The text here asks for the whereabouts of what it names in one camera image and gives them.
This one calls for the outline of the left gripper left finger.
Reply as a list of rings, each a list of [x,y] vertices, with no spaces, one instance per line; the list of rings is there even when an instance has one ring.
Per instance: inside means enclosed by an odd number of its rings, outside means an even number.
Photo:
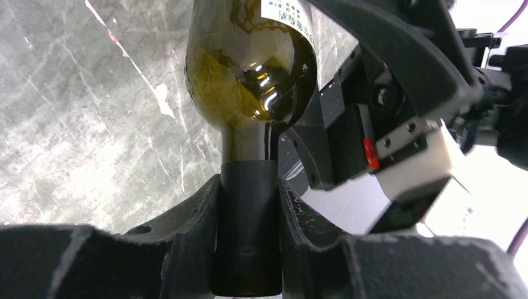
[[[212,298],[219,175],[125,234],[91,225],[1,227],[2,298]]]

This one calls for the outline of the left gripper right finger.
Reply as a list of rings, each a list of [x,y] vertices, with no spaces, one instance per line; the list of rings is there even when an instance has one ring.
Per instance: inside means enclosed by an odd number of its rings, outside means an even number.
[[[280,184],[283,298],[526,298],[490,240],[352,235]]]

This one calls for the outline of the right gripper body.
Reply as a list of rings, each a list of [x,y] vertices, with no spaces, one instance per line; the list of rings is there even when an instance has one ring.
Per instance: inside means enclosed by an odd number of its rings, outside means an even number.
[[[305,173],[306,186],[330,191],[376,172],[383,166],[376,143],[412,116],[399,82],[357,46],[286,131],[285,179]]]

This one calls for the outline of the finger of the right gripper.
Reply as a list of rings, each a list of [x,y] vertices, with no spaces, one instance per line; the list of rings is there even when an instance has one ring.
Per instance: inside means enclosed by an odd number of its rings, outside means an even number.
[[[444,1],[312,1],[392,71],[423,118],[478,102],[483,88]]]

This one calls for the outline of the green wine bottle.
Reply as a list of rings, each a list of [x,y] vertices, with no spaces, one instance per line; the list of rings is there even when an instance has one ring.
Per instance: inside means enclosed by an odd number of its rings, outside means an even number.
[[[222,139],[212,293],[278,295],[278,140],[318,76],[309,2],[195,1],[185,74],[195,108]]]

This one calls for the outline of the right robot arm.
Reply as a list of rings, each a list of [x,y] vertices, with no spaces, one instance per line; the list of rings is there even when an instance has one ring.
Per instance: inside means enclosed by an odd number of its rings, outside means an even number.
[[[359,41],[287,131],[313,189],[364,174],[443,179],[474,145],[527,167],[527,46],[478,66],[492,34],[456,29],[444,1],[315,1]]]

